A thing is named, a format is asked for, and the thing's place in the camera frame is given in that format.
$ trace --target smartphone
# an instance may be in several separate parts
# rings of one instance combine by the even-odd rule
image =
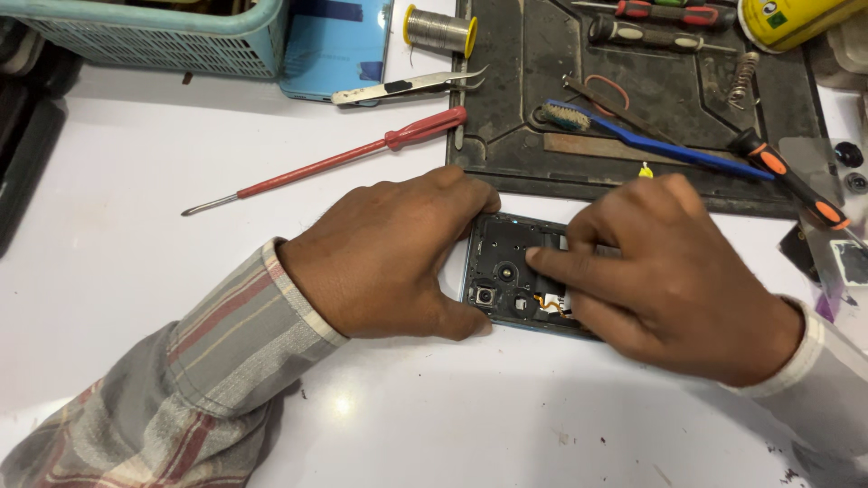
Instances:
[[[391,8],[392,0],[295,2],[279,82],[283,94],[331,102],[336,91],[382,83]]]
[[[510,214],[473,221],[462,301],[492,322],[569,337],[600,340],[573,316],[566,287],[524,261],[529,247],[566,250],[566,226]]]

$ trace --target small yellow part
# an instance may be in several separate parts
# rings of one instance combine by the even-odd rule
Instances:
[[[407,7],[407,13],[404,14],[404,42],[407,44],[411,44],[410,36],[407,36],[407,21],[410,20],[410,14],[413,13],[415,9],[416,5],[411,3],[410,6]]]
[[[540,295],[534,295],[534,298],[536,299],[536,301],[540,302],[540,308],[541,308],[541,309],[545,310],[546,308],[549,308],[549,307],[551,307],[552,305],[554,305],[555,308],[557,308],[557,312],[558,312],[558,313],[559,313],[559,314],[560,314],[564,319],[567,318],[567,316],[563,313],[563,310],[561,310],[561,306],[560,306],[556,301],[550,301],[549,303],[546,303],[546,304],[544,305],[544,304],[543,304],[543,297],[541,297]]]
[[[642,168],[639,170],[639,176],[643,178],[654,178],[654,172],[648,167],[648,163],[642,163]]]
[[[470,20],[470,28],[467,29],[467,39],[464,41],[464,57],[470,57],[473,52],[473,44],[477,43],[477,18],[473,17]]]

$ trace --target hand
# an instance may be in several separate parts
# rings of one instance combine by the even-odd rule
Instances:
[[[356,188],[278,258],[313,308],[346,337],[489,333],[485,313],[440,291],[437,272],[480,212],[500,209],[488,183],[455,166]]]
[[[631,359],[749,386],[801,342],[800,314],[751,274],[681,175],[612,191],[570,222],[567,242],[529,249],[528,264],[565,283],[576,318]],[[622,257],[595,256],[598,242]]]

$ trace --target red screwdriver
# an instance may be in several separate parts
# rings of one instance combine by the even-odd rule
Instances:
[[[229,203],[230,201],[236,201],[241,198],[247,198],[248,196],[260,194],[270,189],[282,187],[287,183],[292,183],[293,181],[298,181],[302,178],[306,178],[307,176],[315,175],[320,171],[334,168],[339,164],[348,162],[361,155],[366,155],[372,151],[376,151],[377,149],[384,147],[395,149],[400,144],[410,141],[416,141],[417,139],[423,139],[429,135],[436,134],[437,132],[461,125],[466,120],[467,112],[464,110],[464,107],[461,107],[459,105],[444,112],[440,112],[439,114],[432,115],[420,121],[414,122],[407,127],[404,127],[403,129],[390,130],[389,132],[386,132],[383,138],[379,141],[371,142],[370,144],[366,144],[360,148],[346,151],[345,153],[332,156],[320,162],[315,162],[314,164],[305,166],[303,168],[294,169],[289,173],[275,176],[271,180],[265,180],[262,183],[257,183],[251,187],[238,190],[232,195],[221,198],[219,200],[210,201],[209,203],[204,203],[198,207],[188,208],[187,210],[181,212],[181,215],[187,216],[192,214],[198,214],[202,210],[208,210],[209,208],[218,207],[220,205],[223,205],[224,203]]]
[[[651,18],[669,21],[679,21],[691,25],[708,27],[713,30],[727,30],[735,24],[737,15],[733,9],[715,9],[714,7],[667,7],[652,5],[641,0],[621,0],[616,5],[606,5],[595,2],[573,2],[573,5],[594,7],[597,9],[614,10],[615,16],[633,18]]]

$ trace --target sleeve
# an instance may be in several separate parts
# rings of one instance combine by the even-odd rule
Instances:
[[[752,399],[796,434],[793,451],[817,487],[868,486],[868,358],[806,304],[790,361],[756,386],[728,388]]]
[[[269,241],[0,465],[0,486],[242,486],[271,398],[345,344]]]

